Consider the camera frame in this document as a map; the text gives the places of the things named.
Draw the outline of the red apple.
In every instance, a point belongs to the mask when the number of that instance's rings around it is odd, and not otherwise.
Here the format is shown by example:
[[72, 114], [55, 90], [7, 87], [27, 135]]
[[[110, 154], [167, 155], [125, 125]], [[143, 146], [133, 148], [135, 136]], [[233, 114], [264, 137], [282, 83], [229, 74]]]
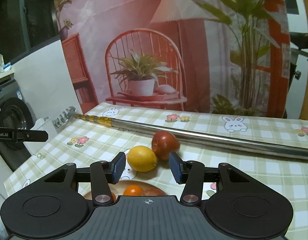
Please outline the red apple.
[[180, 143], [173, 134], [166, 131], [159, 131], [153, 136], [151, 148], [159, 159], [167, 161], [171, 152], [177, 152], [179, 150]]

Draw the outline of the beige round plate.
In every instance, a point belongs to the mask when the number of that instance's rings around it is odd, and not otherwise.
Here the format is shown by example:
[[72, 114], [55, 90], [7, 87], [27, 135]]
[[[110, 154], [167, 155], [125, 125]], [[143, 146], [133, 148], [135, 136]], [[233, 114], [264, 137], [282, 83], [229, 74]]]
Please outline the beige round plate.
[[[153, 188], [159, 189], [158, 187], [151, 185], [149, 183], [145, 183], [142, 181], [136, 181], [136, 180], [122, 180], [122, 181], [119, 181], [119, 183], [117, 184], [110, 184], [109, 187], [110, 187], [111, 192], [113, 192], [116, 195], [116, 197], [118, 197], [118, 196], [123, 196], [124, 190], [130, 185], [138, 185], [143, 190], [148, 190], [148, 189], [153, 189]], [[84, 196], [86, 199], [89, 199], [89, 200], [92, 199], [91, 187], [87, 183], [79, 184], [79, 194]]]

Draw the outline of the grey washing machine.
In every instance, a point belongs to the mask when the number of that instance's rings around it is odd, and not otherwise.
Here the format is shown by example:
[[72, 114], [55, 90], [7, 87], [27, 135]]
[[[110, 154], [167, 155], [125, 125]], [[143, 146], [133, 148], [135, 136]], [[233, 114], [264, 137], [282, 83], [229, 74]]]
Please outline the grey washing machine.
[[[0, 126], [31, 129], [32, 113], [23, 100], [16, 80], [6, 77], [0, 81]], [[10, 170], [18, 169], [31, 154], [22, 142], [0, 142], [0, 156]]]

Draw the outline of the small orange tangerine by lemon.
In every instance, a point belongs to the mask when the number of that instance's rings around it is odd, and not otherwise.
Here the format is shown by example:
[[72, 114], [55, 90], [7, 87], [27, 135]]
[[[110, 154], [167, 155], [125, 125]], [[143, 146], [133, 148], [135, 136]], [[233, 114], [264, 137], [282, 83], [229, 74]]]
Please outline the small orange tangerine by lemon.
[[124, 192], [124, 196], [142, 196], [144, 190], [138, 185], [130, 185], [128, 186]]

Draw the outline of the large yellow lemon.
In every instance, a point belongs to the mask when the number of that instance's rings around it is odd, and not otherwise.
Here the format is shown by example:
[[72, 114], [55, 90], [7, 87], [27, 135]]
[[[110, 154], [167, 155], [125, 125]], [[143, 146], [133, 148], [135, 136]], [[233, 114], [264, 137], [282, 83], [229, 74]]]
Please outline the large yellow lemon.
[[137, 172], [149, 172], [156, 168], [158, 159], [146, 146], [135, 146], [127, 154], [127, 162]]

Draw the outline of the telescopic metal pole with rake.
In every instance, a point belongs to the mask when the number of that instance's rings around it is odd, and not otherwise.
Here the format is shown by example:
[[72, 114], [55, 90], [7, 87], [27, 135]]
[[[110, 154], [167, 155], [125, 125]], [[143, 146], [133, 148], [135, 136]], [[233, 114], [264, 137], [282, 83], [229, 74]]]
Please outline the telescopic metal pole with rake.
[[115, 119], [106, 116], [79, 114], [76, 113], [76, 108], [73, 106], [70, 106], [65, 111], [63, 111], [58, 118], [52, 121], [52, 123], [55, 128], [60, 129], [63, 126], [66, 126], [70, 122], [71, 118], [84, 120], [106, 127], [139, 132], [147, 135], [153, 135], [159, 131], [166, 131], [172, 133], [180, 141], [188, 142], [190, 144], [199, 144], [207, 147], [219, 148], [223, 150], [233, 150], [245, 153], [269, 155], [279, 158], [308, 161], [308, 148], [233, 138], [224, 135], [212, 135], [195, 131], [191, 132], [182, 129]]

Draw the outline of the printed room backdrop poster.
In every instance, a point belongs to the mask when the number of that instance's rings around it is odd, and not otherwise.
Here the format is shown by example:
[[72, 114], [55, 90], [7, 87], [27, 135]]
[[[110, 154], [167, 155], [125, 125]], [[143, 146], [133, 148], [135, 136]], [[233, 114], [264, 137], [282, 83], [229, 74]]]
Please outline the printed room backdrop poster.
[[54, 0], [84, 112], [97, 102], [282, 118], [285, 0]]

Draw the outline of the black exercise bike seat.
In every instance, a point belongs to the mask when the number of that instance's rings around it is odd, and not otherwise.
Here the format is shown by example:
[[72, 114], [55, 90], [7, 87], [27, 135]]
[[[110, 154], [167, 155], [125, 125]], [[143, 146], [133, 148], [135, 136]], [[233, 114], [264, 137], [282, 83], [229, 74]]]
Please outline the black exercise bike seat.
[[305, 50], [308, 49], [308, 33], [296, 33], [290, 32], [290, 41], [297, 48], [290, 49], [290, 83], [295, 77], [297, 80], [301, 77], [301, 72], [296, 70], [298, 56], [304, 56], [308, 59], [308, 52]]

